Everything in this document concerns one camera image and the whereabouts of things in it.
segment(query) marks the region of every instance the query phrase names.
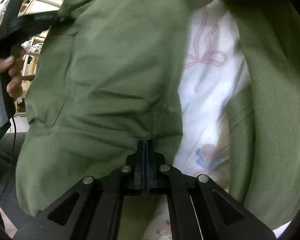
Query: pink ribbon print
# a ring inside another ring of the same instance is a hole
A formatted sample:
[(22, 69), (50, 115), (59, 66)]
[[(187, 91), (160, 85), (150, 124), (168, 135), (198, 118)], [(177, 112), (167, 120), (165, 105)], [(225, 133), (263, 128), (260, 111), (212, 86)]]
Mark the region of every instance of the pink ribbon print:
[(194, 55), (191, 55), (191, 54), (186, 55), (185, 69), (190, 68), (197, 63), (204, 63), (204, 64), (214, 65), (216, 67), (221, 67), (227, 60), (226, 53), (224, 53), (220, 50), (212, 50), (211, 49), (211, 43), (212, 43), (211, 37), (219, 29), (219, 27), (215, 24), (213, 25), (213, 28), (208, 32), (208, 34), (205, 38), (206, 50), (205, 50), (203, 56), (200, 57), (199, 42), (201, 40), (203, 29), (207, 22), (207, 18), (208, 18), (208, 12), (203, 11), (202, 22), (200, 24), (199, 30), (198, 30), (197, 34), (195, 35), (194, 41), (193, 41)]

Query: human hand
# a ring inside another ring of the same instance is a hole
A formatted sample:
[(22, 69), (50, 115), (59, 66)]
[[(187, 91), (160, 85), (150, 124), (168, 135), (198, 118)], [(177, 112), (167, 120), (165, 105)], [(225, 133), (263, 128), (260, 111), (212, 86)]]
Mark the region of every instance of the human hand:
[(9, 70), (9, 76), (11, 77), (10, 83), (7, 85), (7, 92), (9, 95), (17, 99), (22, 95), (22, 76), (21, 70), (23, 68), (22, 57), (25, 54), (23, 49), (19, 52), (19, 58), (14, 58), (13, 56), (7, 57), (6, 59), (0, 58), (0, 73)]

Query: green hoodie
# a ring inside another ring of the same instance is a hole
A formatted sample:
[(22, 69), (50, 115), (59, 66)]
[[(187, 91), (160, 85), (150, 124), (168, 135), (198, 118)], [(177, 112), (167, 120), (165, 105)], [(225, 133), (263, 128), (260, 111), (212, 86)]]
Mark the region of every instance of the green hoodie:
[[(229, 193), (274, 229), (300, 207), (300, 18), (288, 0), (224, 1), (251, 76), (227, 105)], [(60, 14), (75, 22), (51, 28), (26, 98), (30, 130), (16, 172), (25, 212), (120, 167), (138, 139), (154, 139), (172, 164), (190, 8), (190, 0), (64, 1)], [(123, 219), (126, 228), (144, 223), (122, 239), (141, 237), (149, 218), (135, 217)]]

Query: screw head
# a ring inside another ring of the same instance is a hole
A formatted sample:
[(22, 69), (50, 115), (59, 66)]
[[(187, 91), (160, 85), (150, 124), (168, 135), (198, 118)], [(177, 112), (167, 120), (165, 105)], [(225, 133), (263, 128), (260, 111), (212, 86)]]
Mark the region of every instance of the screw head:
[(131, 167), (129, 165), (124, 165), (121, 167), (121, 170), (123, 172), (129, 172), (129, 171), (131, 171)]
[(208, 180), (209, 180), (209, 177), (207, 175), (203, 174), (203, 175), (199, 176), (199, 181), (200, 182), (206, 183), (206, 182), (208, 182)]
[(82, 181), (84, 184), (90, 184), (93, 182), (93, 177), (90, 176), (84, 177)]
[(167, 164), (162, 164), (162, 165), (160, 166), (160, 170), (161, 170), (161, 171), (168, 171), (168, 170), (170, 170), (170, 166), (167, 165)]

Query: white fabric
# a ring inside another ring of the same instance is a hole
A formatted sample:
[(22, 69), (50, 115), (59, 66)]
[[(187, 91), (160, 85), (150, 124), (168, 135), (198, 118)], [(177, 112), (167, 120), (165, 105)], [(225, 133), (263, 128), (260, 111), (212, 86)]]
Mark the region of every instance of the white fabric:
[[(228, 100), (250, 83), (237, 25), (215, 0), (192, 14), (189, 49), (179, 86), (183, 138), (174, 160), (182, 173), (207, 174), (224, 189), (229, 180)], [(166, 198), (144, 238), (172, 239)]]

